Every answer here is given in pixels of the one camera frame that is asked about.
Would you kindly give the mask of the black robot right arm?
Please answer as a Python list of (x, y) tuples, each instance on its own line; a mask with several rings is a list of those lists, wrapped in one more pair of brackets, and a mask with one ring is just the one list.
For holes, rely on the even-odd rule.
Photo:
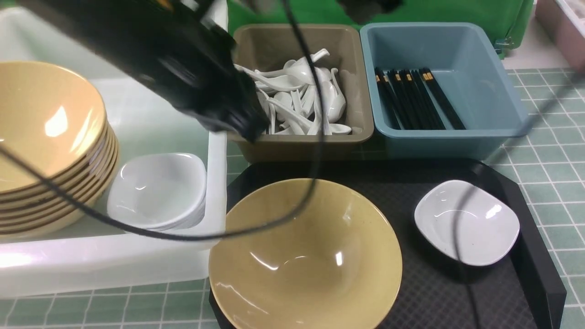
[(396, 11), (403, 0), (337, 0), (343, 12), (357, 24), (371, 21), (375, 16)]

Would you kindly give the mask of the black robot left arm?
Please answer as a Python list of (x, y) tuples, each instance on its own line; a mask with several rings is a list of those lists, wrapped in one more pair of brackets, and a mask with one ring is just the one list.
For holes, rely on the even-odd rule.
[(234, 38), (205, 18), (213, 1), (19, 0), (212, 133), (254, 142), (269, 127), (254, 81), (234, 66)]

